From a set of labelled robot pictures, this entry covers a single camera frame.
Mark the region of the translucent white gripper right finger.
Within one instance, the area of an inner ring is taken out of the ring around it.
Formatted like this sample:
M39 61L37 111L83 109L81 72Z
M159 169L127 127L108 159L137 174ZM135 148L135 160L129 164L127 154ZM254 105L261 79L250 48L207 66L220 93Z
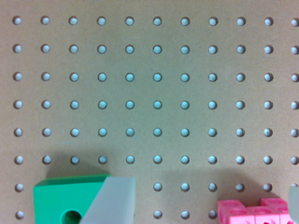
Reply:
M299 222L299 186L289 188L288 209L292 221Z

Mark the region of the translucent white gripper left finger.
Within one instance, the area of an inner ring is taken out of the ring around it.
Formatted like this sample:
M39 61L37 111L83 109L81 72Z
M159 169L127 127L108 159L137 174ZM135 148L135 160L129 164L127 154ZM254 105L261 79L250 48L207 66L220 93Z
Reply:
M135 178L107 177L79 224L134 224Z

